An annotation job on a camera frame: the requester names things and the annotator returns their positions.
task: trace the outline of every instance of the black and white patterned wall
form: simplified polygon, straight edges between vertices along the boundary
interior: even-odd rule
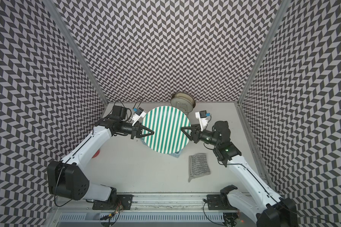
[[[45,221],[48,163],[72,150],[103,110],[42,3],[0,1],[0,226]]]
[[[109,101],[236,101],[281,0],[54,0]]]
[[[341,0],[292,1],[243,108],[277,190],[341,226]]]

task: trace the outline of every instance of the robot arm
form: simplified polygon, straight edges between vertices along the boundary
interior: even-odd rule
[[[90,134],[73,151],[61,161],[52,161],[48,165],[49,193],[74,200],[82,198],[108,200],[112,189],[104,185],[93,184],[86,178],[83,172],[87,163],[108,139],[117,134],[130,134],[131,139],[154,134],[154,131],[138,121],[133,124],[124,121],[126,111],[127,108],[114,106],[112,114],[97,121]]]
[[[217,160],[235,174],[254,199],[251,200],[237,187],[230,185],[220,191],[228,206],[238,208],[257,227],[297,226],[295,203],[289,198],[283,199],[248,165],[241,152],[230,141],[228,122],[217,121],[212,131],[205,130],[204,125],[207,126],[207,122],[203,126],[196,124],[182,127],[181,131],[195,143],[201,140],[214,145],[213,152]]]

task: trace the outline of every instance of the green and white striped board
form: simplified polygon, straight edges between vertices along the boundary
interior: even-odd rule
[[[187,116],[175,107],[157,107],[149,111],[142,123],[154,131],[144,138],[145,143],[159,153],[171,154],[182,150],[189,139],[181,127],[191,126]]]

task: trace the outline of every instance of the dish towel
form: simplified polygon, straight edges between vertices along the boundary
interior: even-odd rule
[[[210,175],[211,171],[207,165],[206,153],[198,153],[190,155],[189,161],[189,178],[188,182],[197,177]]]

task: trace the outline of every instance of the blue basket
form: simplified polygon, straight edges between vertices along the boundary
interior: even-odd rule
[[[178,151],[178,152],[175,152],[173,154],[169,154],[170,156],[173,156],[173,157],[179,157],[179,155],[181,154],[182,150]]]
[[[143,138],[140,138],[140,141],[141,141],[144,145],[146,145],[147,147],[149,147],[149,146],[146,144],[146,142],[144,141]],[[182,150],[180,150],[180,151],[178,151],[178,152],[175,152],[175,153],[172,153],[172,154],[168,154],[168,155],[177,158],[177,157],[179,157],[179,155],[181,154]]]

